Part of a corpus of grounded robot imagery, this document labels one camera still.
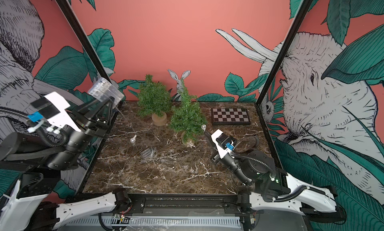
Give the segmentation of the black right frame post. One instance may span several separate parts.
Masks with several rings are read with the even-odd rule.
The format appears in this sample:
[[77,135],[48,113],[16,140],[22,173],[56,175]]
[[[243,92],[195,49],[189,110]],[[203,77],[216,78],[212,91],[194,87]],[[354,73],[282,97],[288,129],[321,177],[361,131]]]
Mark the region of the black right frame post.
[[287,36],[285,38],[285,41],[283,42],[283,45],[281,47],[280,52],[278,53],[278,57],[276,61],[274,61],[274,65],[272,67],[271,72],[269,73],[269,76],[266,80],[266,83],[262,89],[262,92],[258,98],[258,100],[255,103],[255,107],[258,108],[261,106],[262,101],[264,100],[269,87],[271,86],[274,77],[276,76],[277,72],[280,70],[281,64],[283,63],[283,60],[288,53],[288,50],[295,38],[296,33],[299,30],[299,27],[301,26],[308,10],[313,0],[302,0],[301,4],[299,6],[299,9],[294,17],[293,23],[287,33]]

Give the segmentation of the black left frame post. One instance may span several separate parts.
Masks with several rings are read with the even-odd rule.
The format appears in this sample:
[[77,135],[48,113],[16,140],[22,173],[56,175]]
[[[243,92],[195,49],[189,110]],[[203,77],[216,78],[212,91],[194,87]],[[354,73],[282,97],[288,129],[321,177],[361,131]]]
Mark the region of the black left frame post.
[[81,26],[78,18],[76,17],[75,13],[73,12],[69,1],[68,0],[55,0],[55,1],[58,4],[62,13],[64,14],[65,18],[67,19],[69,25],[71,26],[71,28],[74,31],[75,35],[77,36],[78,40],[80,41],[86,54],[90,58],[91,63],[96,68],[98,74],[111,83],[111,79],[107,75],[101,60],[99,59],[95,49],[93,48],[88,36],[86,35],[83,27]]

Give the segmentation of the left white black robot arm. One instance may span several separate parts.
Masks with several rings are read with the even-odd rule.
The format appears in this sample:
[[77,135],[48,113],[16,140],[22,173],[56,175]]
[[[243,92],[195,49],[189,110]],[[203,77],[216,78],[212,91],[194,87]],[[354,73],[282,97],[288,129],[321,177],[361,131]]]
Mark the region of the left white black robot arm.
[[92,100],[71,112],[59,110],[41,98],[28,115],[2,107],[1,112],[18,116],[29,125],[27,134],[11,133],[1,143],[1,169],[11,182],[1,196],[1,230],[53,231],[90,215],[112,213],[124,219],[133,202],[125,189],[88,200],[57,204],[46,201],[61,179],[61,171],[75,169],[79,156],[94,137],[105,138],[115,100]]

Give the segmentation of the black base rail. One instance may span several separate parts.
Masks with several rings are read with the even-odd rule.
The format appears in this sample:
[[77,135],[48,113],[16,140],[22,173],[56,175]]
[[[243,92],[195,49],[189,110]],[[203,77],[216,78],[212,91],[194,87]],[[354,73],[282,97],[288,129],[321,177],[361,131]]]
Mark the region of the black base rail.
[[249,194],[130,194],[133,206],[128,214],[142,214],[152,209],[223,209],[226,214],[250,210]]

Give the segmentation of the clear string light battery box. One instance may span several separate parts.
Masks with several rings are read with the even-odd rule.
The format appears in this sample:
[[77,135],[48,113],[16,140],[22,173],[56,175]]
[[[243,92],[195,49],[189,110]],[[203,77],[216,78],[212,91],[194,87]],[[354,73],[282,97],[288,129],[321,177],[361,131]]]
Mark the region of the clear string light battery box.
[[110,83],[107,79],[100,77],[90,88],[88,94],[100,102],[113,100],[114,106],[117,106],[125,97],[118,87],[115,82]]

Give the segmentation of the mini christmas tree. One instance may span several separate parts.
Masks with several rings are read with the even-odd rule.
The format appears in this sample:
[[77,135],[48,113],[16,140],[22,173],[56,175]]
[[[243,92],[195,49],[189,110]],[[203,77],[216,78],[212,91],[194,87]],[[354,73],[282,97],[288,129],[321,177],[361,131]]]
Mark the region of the mini christmas tree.
[[202,125],[207,124],[207,119],[201,110],[197,95],[191,95],[185,86],[185,82],[181,81],[183,91],[181,92],[181,105],[172,107],[172,116],[170,128],[176,132],[184,133],[182,142],[186,145],[197,142],[197,137],[203,134]]
[[153,124],[161,127],[165,126],[170,112],[172,102],[170,93],[161,82],[154,82],[153,76],[147,74],[145,82],[140,84],[138,94],[138,114],[141,117],[151,116]]

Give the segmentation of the black frame post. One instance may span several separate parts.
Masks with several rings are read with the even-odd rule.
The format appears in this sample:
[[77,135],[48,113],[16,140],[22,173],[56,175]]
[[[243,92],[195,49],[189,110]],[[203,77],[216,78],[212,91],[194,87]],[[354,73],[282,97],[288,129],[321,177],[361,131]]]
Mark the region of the black frame post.
[[258,98],[258,100],[255,103],[255,107],[258,108],[261,106],[262,101],[264,100],[269,87],[271,86],[274,77],[276,76],[277,72],[280,70],[281,64],[283,63],[283,60],[288,53],[288,50],[295,38],[296,33],[299,30],[299,27],[301,26],[308,10],[313,0],[302,0],[301,4],[299,6],[299,9],[294,17],[293,23],[287,33],[287,36],[285,38],[285,41],[283,42],[283,45],[281,47],[280,52],[278,53],[278,57],[276,61],[274,61],[274,65],[272,67],[271,72],[269,73],[269,76],[266,80],[266,83],[262,89],[262,92]]
[[90,58],[91,63],[96,68],[98,74],[111,83],[111,79],[107,75],[101,60],[99,59],[95,49],[93,48],[88,36],[86,35],[83,27],[81,26],[78,18],[76,17],[75,13],[73,12],[69,1],[68,0],[55,0],[55,1],[58,4],[62,13],[64,14],[65,18],[67,19],[69,25],[71,26],[71,28],[74,31],[75,35],[77,36],[78,40],[80,41],[86,54]]

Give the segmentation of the white perforated strip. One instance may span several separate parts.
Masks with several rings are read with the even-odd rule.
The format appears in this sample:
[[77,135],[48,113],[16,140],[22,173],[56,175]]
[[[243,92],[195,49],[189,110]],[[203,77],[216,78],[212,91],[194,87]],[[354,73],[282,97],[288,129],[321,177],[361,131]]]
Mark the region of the white perforated strip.
[[128,219],[113,219],[102,217],[102,222],[108,227],[224,227],[241,228],[242,224],[238,217],[131,217]]

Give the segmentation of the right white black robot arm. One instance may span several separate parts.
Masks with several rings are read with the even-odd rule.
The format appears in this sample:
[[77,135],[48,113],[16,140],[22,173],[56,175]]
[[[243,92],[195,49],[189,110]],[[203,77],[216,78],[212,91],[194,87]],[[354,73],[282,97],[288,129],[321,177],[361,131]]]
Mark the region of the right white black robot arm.
[[238,195],[237,206],[245,211],[274,210],[299,214],[318,223],[347,220],[345,209],[336,201],[331,186],[316,187],[276,167],[273,158],[252,147],[243,153],[239,141],[221,130],[204,131],[214,153],[211,160],[227,168],[243,186],[253,191]]

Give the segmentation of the small chessboard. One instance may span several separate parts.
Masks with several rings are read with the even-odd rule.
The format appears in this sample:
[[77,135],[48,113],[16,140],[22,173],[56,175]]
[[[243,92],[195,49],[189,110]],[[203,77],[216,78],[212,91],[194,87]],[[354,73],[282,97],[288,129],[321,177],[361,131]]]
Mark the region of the small chessboard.
[[250,125],[251,119],[246,108],[211,108],[213,125]]

